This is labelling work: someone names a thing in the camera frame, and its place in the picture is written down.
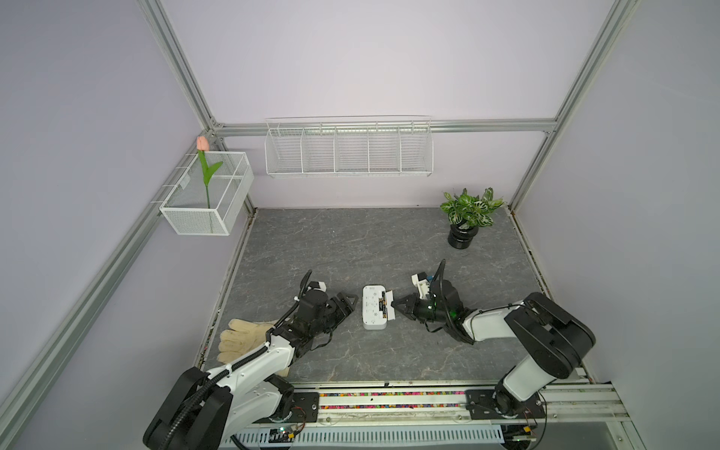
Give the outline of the white digital alarm clock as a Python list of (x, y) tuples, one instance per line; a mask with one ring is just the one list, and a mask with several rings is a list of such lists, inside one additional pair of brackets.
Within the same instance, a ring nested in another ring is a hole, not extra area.
[(365, 330), (380, 331), (386, 329), (387, 320), (379, 309), (381, 293), (386, 289), (382, 285), (366, 285), (362, 291), (362, 321)]

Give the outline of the white battery cover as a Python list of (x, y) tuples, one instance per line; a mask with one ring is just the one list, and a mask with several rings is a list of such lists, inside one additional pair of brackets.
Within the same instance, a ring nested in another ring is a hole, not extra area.
[(388, 321), (393, 321), (396, 318), (395, 309), (393, 308), (394, 296), (392, 291), (384, 292), (384, 317)]

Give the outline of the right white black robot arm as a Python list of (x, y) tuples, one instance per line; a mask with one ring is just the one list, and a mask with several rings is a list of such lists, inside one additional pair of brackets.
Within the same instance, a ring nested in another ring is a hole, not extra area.
[(541, 292), (517, 303), (491, 309), (469, 309), (458, 290), (444, 277), (446, 262), (435, 274), (412, 276), (416, 294), (395, 298), (390, 306), (424, 326), (437, 324), (460, 343), (475, 345), (489, 339), (516, 339), (526, 356), (496, 384), (489, 408), (503, 418), (515, 418), (531, 399), (556, 380), (569, 378), (596, 345), (594, 332)]

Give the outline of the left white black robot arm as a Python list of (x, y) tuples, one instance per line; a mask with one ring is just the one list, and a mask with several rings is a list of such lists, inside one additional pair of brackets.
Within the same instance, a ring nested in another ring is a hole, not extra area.
[(266, 418), (292, 414), (294, 386), (281, 371), (318, 349), (356, 309), (357, 296), (305, 275), (294, 305), (264, 333), (261, 343), (231, 362), (204, 371), (190, 367), (176, 380), (148, 425), (148, 449), (218, 449), (233, 435)]

